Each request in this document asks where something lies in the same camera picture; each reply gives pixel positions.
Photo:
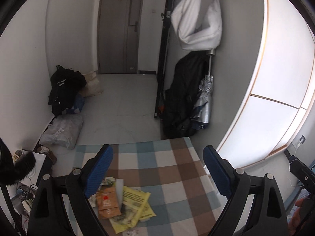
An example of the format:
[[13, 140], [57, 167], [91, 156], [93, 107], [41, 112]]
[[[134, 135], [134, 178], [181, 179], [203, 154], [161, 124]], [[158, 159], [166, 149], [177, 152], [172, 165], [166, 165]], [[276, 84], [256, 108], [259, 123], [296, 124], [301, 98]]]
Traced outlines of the person's right hand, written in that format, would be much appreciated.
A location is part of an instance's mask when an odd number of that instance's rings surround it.
[[301, 216], [300, 216], [300, 210], [301, 206], [303, 205], [303, 202], [306, 198], [300, 198], [295, 202], [295, 206], [298, 207], [297, 210], [295, 210], [291, 220], [288, 223], [288, 228], [291, 234], [293, 234], [296, 230], [296, 228], [299, 226], [301, 222]]

